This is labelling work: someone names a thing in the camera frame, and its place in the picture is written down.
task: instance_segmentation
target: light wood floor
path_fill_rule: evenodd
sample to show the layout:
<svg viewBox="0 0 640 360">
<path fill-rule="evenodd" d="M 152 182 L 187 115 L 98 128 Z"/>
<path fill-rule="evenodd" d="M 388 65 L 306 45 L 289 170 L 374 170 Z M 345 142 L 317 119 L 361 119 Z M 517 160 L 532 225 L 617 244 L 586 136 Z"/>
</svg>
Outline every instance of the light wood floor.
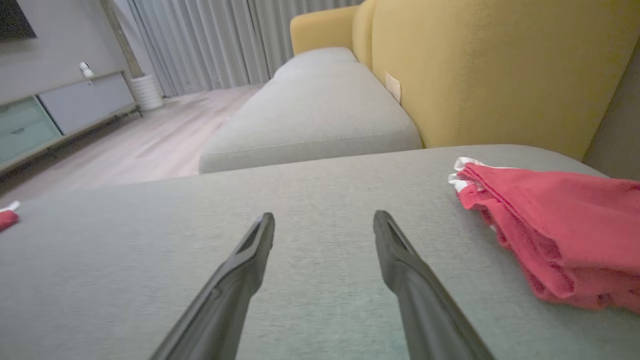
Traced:
<svg viewBox="0 0 640 360">
<path fill-rule="evenodd" d="M 260 88 L 244 86 L 166 99 L 140 118 L 117 120 L 0 178 L 0 208 L 43 195 L 198 173 L 211 135 Z"/>
</svg>

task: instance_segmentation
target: curtain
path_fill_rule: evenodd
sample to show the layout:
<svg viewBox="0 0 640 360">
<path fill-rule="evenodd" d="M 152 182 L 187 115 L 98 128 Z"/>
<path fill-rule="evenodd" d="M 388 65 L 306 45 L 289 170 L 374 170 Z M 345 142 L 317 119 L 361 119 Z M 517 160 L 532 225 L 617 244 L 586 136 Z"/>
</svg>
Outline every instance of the curtain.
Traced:
<svg viewBox="0 0 640 360">
<path fill-rule="evenodd" d="M 289 22 L 363 0 L 128 0 L 167 96 L 268 81 L 293 57 Z"/>
</svg>

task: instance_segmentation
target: drawer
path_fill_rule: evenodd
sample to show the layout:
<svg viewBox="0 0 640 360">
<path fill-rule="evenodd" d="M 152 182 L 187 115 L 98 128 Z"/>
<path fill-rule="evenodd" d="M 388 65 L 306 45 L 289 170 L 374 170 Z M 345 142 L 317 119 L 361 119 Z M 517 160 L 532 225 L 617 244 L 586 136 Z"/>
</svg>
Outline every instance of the drawer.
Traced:
<svg viewBox="0 0 640 360">
<path fill-rule="evenodd" d="M 48 121 L 39 121 L 0 136 L 0 159 L 17 158 L 22 153 L 60 137 L 60 133 Z"/>
<path fill-rule="evenodd" d="M 41 121 L 44 116 L 33 98 L 0 106 L 0 136 Z"/>
</svg>

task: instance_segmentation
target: sofa armrest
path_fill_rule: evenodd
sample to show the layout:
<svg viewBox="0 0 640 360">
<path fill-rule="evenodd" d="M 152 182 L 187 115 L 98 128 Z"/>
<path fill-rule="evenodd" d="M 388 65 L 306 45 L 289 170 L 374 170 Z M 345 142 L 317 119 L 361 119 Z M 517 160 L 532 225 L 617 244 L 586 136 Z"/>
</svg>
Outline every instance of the sofa armrest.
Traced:
<svg viewBox="0 0 640 360">
<path fill-rule="evenodd" d="M 351 26 L 359 6 L 306 13 L 291 20 L 293 53 L 322 47 L 347 47 L 353 50 Z"/>
</svg>

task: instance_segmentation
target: folded garment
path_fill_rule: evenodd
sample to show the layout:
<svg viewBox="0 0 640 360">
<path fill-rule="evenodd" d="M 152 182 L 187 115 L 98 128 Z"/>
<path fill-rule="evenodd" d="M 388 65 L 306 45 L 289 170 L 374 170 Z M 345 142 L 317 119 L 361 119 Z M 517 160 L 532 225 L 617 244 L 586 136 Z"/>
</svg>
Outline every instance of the folded garment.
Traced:
<svg viewBox="0 0 640 360">
<path fill-rule="evenodd" d="M 538 298 L 640 313 L 640 183 L 469 158 L 454 168 L 462 205 L 513 251 Z"/>
<path fill-rule="evenodd" d="M 14 201 L 7 208 L 0 209 L 0 231 L 18 222 L 19 217 L 18 214 L 15 213 L 15 210 L 19 207 L 20 203 Z"/>
</svg>

